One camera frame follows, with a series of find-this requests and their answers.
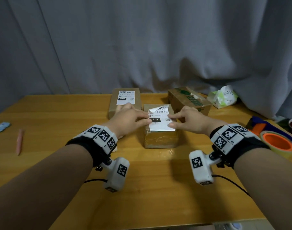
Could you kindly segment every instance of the black wrist strap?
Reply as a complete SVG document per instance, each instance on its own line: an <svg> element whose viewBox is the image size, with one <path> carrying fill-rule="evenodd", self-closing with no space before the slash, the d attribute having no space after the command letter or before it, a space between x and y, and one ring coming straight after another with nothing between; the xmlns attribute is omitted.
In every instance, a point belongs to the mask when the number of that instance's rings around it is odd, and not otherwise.
<svg viewBox="0 0 292 230"><path fill-rule="evenodd" d="M79 136L68 141L66 145L69 144L78 144L84 147L93 159L93 168L110 159L109 155L106 154L103 149L91 138Z"/></svg>
<svg viewBox="0 0 292 230"><path fill-rule="evenodd" d="M223 126L220 126L213 130L210 134L210 138L214 136L214 134L219 131ZM265 143L258 140L255 137L244 137L239 143L235 144L233 148L229 151L228 154L222 153L216 145L212 145L213 150L219 155L221 160L226 166L234 167L234 163L236 160L243 155L244 153L255 149L255 148L267 148L270 149Z"/></svg>

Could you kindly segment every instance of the cardboard box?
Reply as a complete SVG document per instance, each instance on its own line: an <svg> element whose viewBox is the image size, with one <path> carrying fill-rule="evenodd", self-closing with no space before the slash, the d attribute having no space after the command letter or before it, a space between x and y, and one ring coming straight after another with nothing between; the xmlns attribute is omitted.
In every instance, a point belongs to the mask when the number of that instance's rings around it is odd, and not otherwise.
<svg viewBox="0 0 292 230"><path fill-rule="evenodd" d="M204 115L208 115L212 103L189 87L173 88L168 90L168 101L175 113L181 111L184 106L196 108Z"/></svg>
<svg viewBox="0 0 292 230"><path fill-rule="evenodd" d="M166 104L144 104L144 111L159 107ZM168 107L168 112L174 114L171 105ZM149 125L145 126L144 130L144 147L145 148L174 148L178 145L179 130L175 131L150 131Z"/></svg>
<svg viewBox="0 0 292 230"><path fill-rule="evenodd" d="M111 102L110 102L110 107L109 107L109 119L111 119L114 114L115 110L117 107L117 101L119 99L119 92L120 91L134 91L134 107L139 110L143 110L142 108L142 101L141 101L141 94L140 94L140 89L139 88L115 88L113 89L112 97L111 97ZM127 102L130 102L130 100L124 100L122 101L123 104L126 104Z"/></svg>

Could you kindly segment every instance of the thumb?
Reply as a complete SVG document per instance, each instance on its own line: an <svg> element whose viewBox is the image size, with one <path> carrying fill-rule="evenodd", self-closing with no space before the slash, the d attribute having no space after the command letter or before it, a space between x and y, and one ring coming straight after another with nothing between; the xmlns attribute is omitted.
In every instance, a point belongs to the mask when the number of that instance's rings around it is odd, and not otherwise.
<svg viewBox="0 0 292 230"><path fill-rule="evenodd" d="M167 126L173 129L186 130L186 123L173 122L169 123Z"/></svg>
<svg viewBox="0 0 292 230"><path fill-rule="evenodd" d="M137 129L139 127L146 126L146 125L149 125L151 123L152 123L151 119L141 119L141 120L135 122L135 126Z"/></svg>

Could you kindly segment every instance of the black cable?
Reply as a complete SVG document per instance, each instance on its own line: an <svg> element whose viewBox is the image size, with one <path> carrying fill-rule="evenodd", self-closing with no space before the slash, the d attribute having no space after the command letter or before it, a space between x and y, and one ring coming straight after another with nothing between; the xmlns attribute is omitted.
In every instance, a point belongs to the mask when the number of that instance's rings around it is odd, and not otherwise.
<svg viewBox="0 0 292 230"><path fill-rule="evenodd" d="M106 179L96 178L96 179L90 179L90 180L86 180L84 183L87 183L87 182L92 182L92 181L103 181L103 182L107 182L107 180L106 180Z"/></svg>
<svg viewBox="0 0 292 230"><path fill-rule="evenodd" d="M240 187L238 184L236 184L235 182L231 181L229 178L226 178L224 176L221 176L221 175L217 175L217 174L212 174L212 177L215 178L215 177L219 177L219 178L224 178L226 180L228 180L229 182L231 182L232 184L236 185L238 188L240 188L243 192L245 192L245 194L247 194L249 197L250 194L248 194L248 192L246 190L244 190L242 187Z"/></svg>

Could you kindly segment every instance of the person's left arm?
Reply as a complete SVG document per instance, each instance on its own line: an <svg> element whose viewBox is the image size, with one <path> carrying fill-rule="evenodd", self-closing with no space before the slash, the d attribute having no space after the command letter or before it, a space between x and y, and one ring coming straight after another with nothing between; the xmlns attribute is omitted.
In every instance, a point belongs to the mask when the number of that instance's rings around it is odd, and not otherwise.
<svg viewBox="0 0 292 230"><path fill-rule="evenodd" d="M105 125L117 137L151 123L131 104L118 106ZM70 144L0 187L0 229L48 229L89 176L93 159L82 146Z"/></svg>

